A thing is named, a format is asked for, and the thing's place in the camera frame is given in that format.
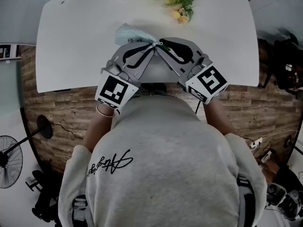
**white table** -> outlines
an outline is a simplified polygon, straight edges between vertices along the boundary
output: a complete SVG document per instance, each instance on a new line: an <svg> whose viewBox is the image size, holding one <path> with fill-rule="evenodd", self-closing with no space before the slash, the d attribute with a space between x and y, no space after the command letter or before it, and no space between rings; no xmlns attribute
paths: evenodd
<svg viewBox="0 0 303 227"><path fill-rule="evenodd" d="M248 0L196 0L194 18L182 26L154 0L51 0L41 15L37 50L38 92L96 86L101 67L118 46L123 23L157 38L180 37L208 54L230 84L257 86L258 44ZM177 82L154 57L141 81Z"/></svg>

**light blue cloth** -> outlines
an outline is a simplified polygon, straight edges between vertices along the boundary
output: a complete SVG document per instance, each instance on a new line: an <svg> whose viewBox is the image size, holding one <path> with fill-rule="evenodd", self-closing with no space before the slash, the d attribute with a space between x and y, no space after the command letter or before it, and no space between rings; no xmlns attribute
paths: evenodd
<svg viewBox="0 0 303 227"><path fill-rule="evenodd" d="M133 42L158 42L154 36L129 24L123 24L116 30L115 44L122 46Z"/></svg>

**electrical outlet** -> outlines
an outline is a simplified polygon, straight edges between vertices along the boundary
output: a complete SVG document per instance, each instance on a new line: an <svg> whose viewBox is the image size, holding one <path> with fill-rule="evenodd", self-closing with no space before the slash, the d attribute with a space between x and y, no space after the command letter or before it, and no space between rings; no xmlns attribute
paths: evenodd
<svg viewBox="0 0 303 227"><path fill-rule="evenodd" d="M250 148L251 148L252 150L255 150L255 149L257 148L257 146L258 146L259 144L262 143L262 139L263 139L263 138L261 137L261 138L255 140L254 142L252 142L252 143L250 144Z"/></svg>

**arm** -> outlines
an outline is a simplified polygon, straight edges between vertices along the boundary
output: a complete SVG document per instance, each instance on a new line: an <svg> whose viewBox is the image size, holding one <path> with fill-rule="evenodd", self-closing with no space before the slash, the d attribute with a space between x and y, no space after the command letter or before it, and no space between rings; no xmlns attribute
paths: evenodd
<svg viewBox="0 0 303 227"><path fill-rule="evenodd" d="M207 105L203 104L203 107L208 124L214 126L222 135L227 135L228 133L236 134L236 130L217 98Z"/></svg>
<svg viewBox="0 0 303 227"><path fill-rule="evenodd" d="M98 110L108 116L112 116L114 114L114 110L112 108L103 104L99 104ZM111 125L112 118L104 117L98 112L95 112L85 133L83 145L89 149L90 152L93 152L99 140L110 131Z"/></svg>

